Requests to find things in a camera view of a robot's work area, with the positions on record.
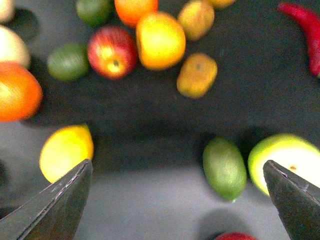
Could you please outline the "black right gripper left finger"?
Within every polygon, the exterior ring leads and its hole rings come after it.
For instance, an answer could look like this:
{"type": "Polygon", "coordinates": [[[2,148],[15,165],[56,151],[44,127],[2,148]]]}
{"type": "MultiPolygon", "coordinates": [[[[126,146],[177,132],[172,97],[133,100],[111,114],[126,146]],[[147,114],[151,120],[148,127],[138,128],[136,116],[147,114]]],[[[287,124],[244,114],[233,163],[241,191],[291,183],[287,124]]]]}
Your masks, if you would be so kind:
{"type": "Polygon", "coordinates": [[[72,240],[91,187],[86,159],[0,221],[2,240],[72,240]]]}

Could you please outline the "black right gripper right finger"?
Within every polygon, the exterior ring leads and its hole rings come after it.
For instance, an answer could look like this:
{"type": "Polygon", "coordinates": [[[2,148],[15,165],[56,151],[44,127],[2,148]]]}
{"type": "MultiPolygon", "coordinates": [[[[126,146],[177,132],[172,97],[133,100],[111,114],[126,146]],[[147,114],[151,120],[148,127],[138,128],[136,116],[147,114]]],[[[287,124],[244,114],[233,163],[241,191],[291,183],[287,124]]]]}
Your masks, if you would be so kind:
{"type": "Polygon", "coordinates": [[[263,165],[273,205],[291,240],[320,238],[320,188],[273,160],[263,165]]]}

